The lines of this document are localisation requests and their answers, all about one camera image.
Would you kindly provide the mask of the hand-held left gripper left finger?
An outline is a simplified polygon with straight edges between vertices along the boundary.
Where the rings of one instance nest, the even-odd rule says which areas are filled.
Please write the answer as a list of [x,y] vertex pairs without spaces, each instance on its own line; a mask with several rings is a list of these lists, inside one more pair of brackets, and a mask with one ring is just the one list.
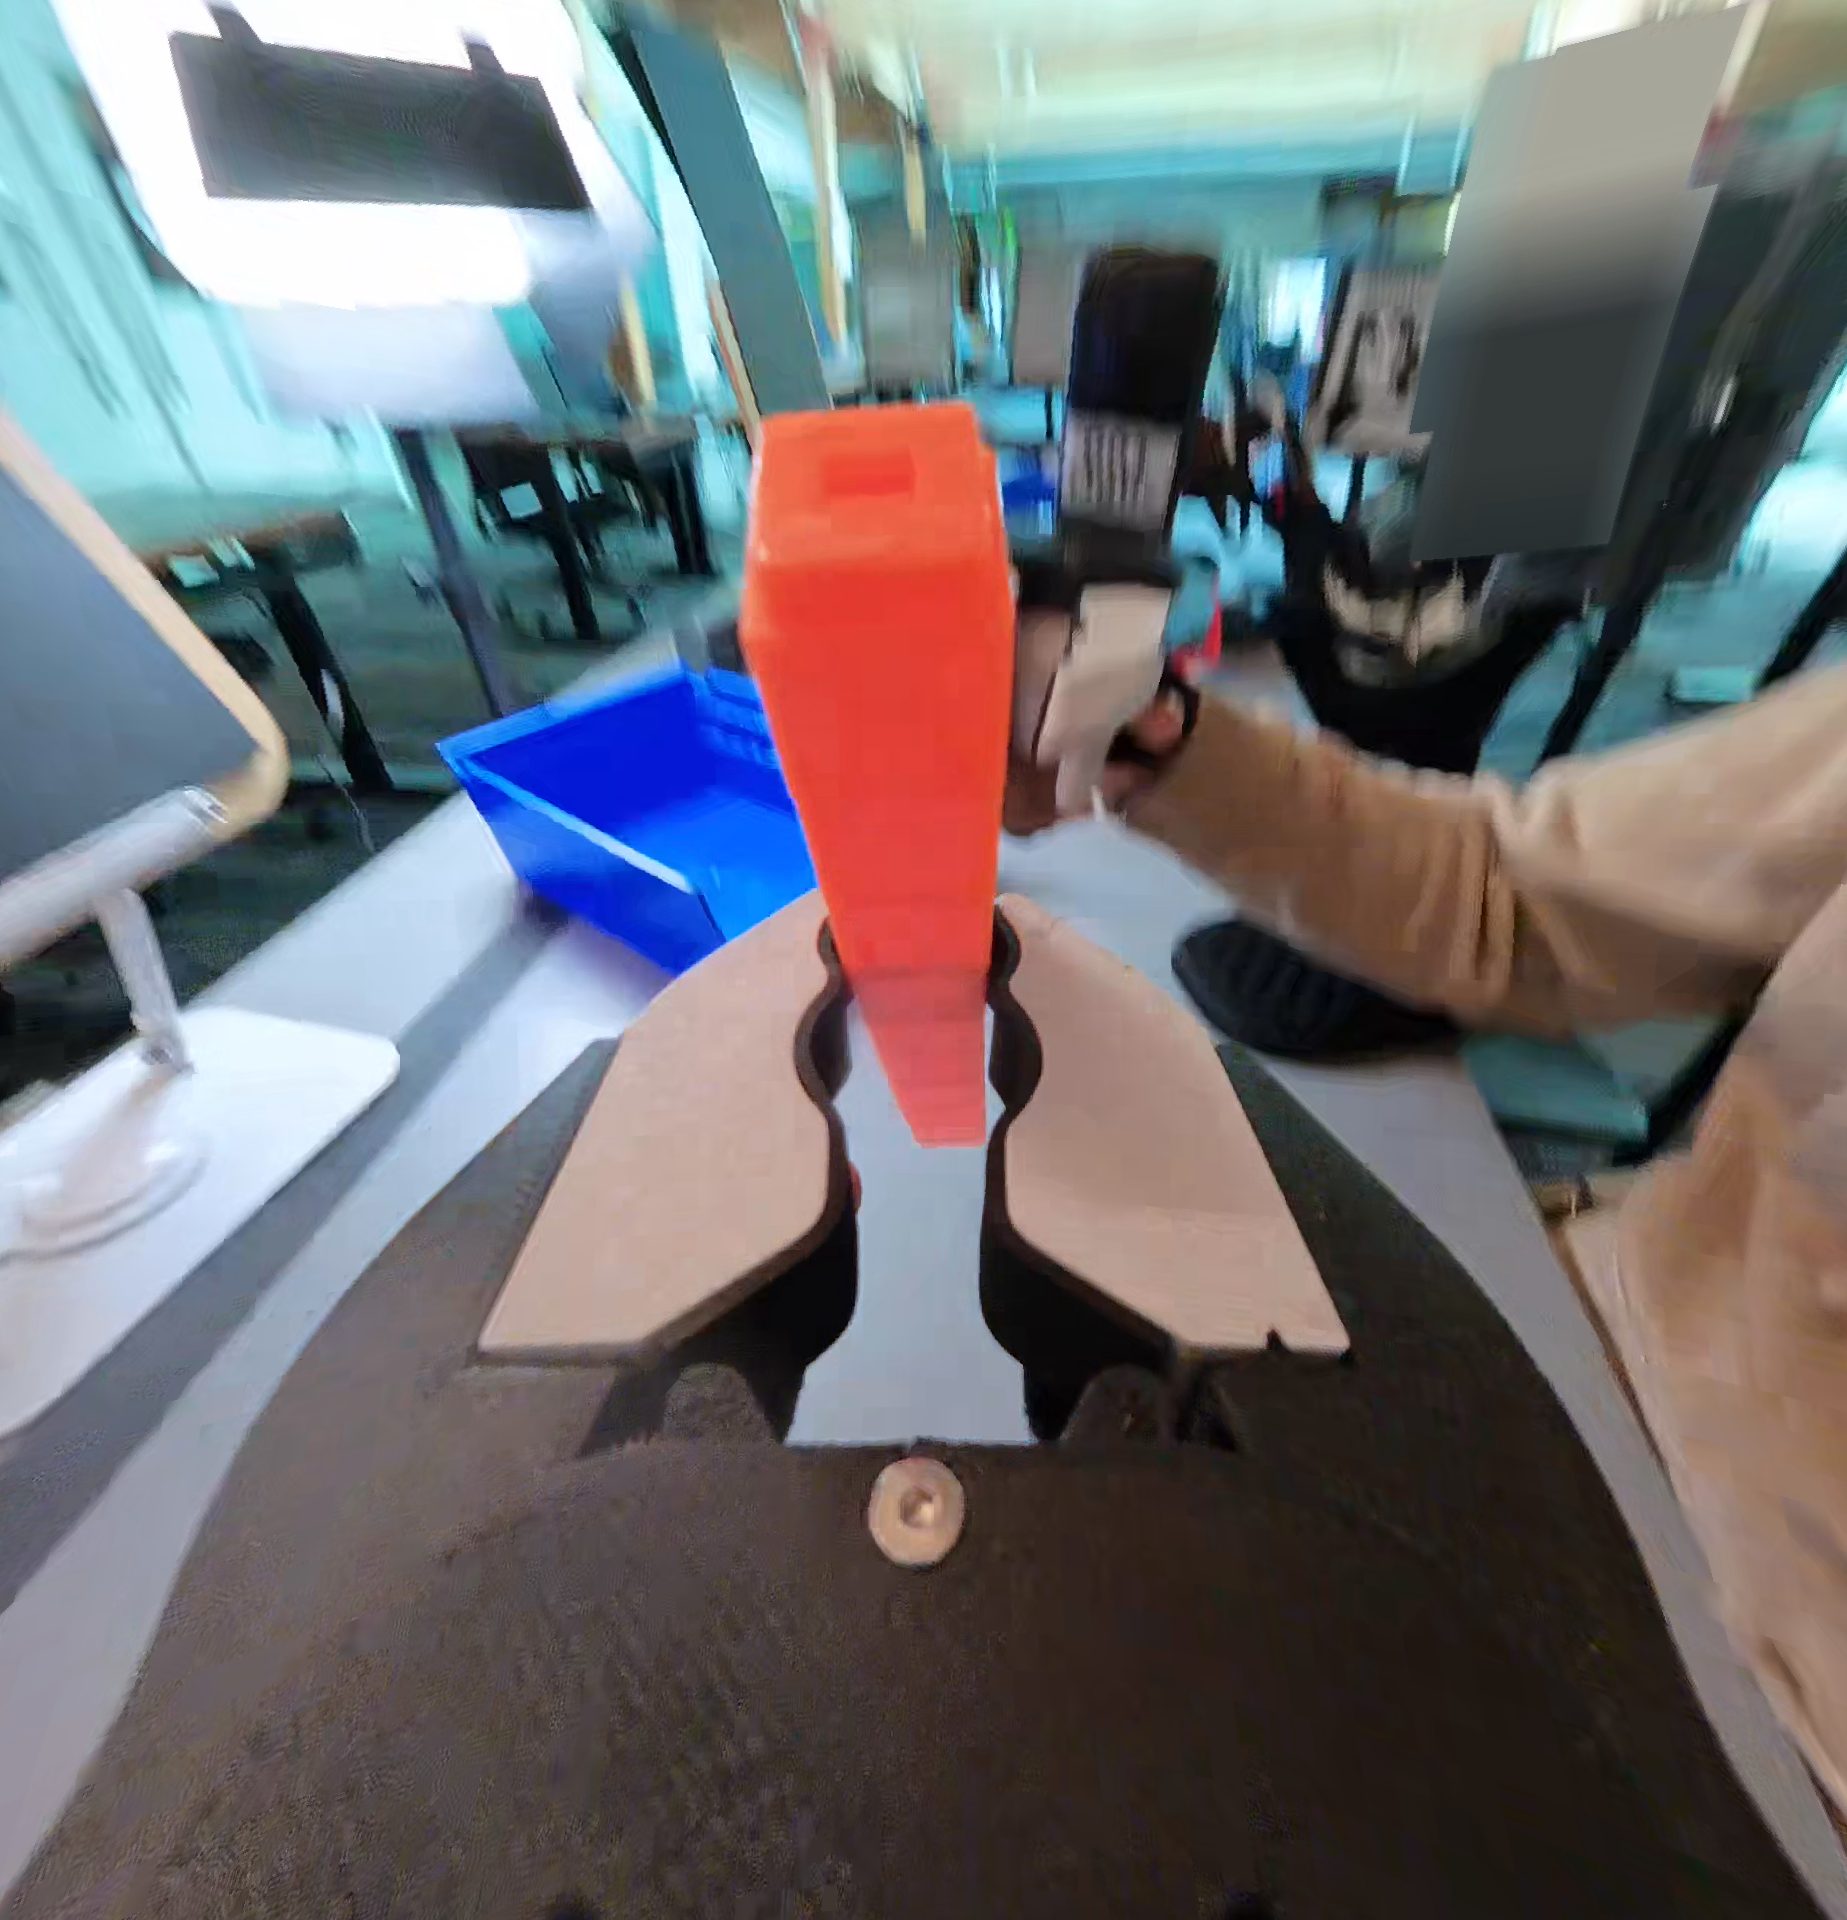
[[826,928],[822,899],[793,899],[622,1031],[477,1332],[479,1358],[671,1349],[844,1216],[848,991]]

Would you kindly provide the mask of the black pole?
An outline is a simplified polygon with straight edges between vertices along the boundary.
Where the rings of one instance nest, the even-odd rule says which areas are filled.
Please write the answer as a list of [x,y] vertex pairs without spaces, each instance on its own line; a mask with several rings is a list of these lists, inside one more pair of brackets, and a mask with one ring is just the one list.
[[431,535],[432,577],[441,599],[465,643],[489,716],[512,712],[513,688],[504,669],[495,615],[468,564],[465,541],[432,462],[431,443],[418,429],[392,429],[390,438],[407,471],[415,508]]

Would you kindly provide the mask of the blue plastic bin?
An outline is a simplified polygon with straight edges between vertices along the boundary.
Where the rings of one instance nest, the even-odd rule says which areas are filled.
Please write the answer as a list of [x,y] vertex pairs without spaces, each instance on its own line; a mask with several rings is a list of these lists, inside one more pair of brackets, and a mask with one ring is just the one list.
[[435,750],[533,896],[664,972],[813,892],[765,703],[743,674],[671,667]]

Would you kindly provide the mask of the person's right forearm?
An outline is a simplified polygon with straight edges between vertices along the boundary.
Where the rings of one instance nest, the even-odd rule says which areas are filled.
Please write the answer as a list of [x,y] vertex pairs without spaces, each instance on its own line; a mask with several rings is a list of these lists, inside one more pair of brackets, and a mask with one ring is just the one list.
[[1725,1014],[1847,1069],[1847,659],[1527,784],[1207,698],[1126,823],[1398,1000],[1537,1035]]

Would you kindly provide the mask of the studio light panel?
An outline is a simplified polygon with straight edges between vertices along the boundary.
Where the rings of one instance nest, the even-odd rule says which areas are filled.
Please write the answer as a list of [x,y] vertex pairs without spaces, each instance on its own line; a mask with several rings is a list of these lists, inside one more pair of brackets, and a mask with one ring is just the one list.
[[288,419],[609,411],[654,226],[562,3],[56,3],[182,276]]

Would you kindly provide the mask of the teal mesh chair seat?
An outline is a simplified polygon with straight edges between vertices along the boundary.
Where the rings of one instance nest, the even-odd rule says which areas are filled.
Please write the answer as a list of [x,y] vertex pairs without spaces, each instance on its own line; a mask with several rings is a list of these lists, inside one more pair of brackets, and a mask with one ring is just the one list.
[[1471,1035],[1458,1059],[1505,1137],[1632,1149],[1728,1036],[1728,1019],[1643,1019],[1563,1041]]

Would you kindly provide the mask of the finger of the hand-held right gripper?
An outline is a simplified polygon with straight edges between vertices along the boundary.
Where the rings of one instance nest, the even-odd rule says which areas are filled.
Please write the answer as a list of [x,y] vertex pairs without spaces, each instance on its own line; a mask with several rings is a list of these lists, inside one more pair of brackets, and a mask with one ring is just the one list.
[[1071,612],[1020,606],[1013,631],[1009,750],[1018,765],[1037,765],[1053,678],[1071,648]]
[[1151,704],[1166,674],[1171,599],[1171,589],[1151,583],[1079,589],[1071,637],[1049,683],[1059,818],[1096,809],[1116,733]]

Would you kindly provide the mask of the printed marker board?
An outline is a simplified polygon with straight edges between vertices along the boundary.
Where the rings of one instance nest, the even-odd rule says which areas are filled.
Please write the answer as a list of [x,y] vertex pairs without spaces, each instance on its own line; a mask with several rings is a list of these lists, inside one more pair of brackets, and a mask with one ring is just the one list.
[[1429,446],[1411,429],[1441,265],[1350,265],[1323,329],[1320,371],[1304,402],[1309,452],[1417,458]]

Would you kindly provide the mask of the grey framed monitor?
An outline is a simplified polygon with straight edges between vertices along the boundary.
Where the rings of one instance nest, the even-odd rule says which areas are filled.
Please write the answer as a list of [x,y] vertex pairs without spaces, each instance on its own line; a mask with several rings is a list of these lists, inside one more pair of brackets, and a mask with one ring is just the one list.
[[1747,172],[1718,188],[1670,324],[1591,599],[1630,584],[1657,524],[1667,577],[1733,554],[1847,363],[1847,162],[1828,188]]

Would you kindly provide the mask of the person's right hand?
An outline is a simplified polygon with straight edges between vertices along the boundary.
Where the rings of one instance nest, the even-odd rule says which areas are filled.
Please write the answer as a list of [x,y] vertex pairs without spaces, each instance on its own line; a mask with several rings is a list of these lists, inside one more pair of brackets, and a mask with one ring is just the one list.
[[1011,750],[1003,828],[1011,838],[1033,838],[1078,818],[1122,818],[1171,769],[1199,709],[1197,686],[1166,670],[1151,698],[1087,752],[1042,765]]

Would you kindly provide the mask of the orange segmented plastic bar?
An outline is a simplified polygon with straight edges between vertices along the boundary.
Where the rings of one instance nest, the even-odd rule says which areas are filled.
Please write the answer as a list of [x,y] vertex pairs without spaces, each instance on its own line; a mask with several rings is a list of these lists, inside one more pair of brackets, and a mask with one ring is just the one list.
[[1016,606],[974,411],[766,417],[739,638],[895,1108],[982,1147]]

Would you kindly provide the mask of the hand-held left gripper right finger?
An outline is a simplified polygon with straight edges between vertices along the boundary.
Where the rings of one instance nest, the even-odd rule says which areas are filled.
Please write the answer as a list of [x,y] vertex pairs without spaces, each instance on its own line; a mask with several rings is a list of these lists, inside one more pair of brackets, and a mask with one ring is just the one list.
[[1151,976],[1003,896],[989,984],[988,1207],[1003,1244],[1186,1358],[1350,1335],[1199,1021]]

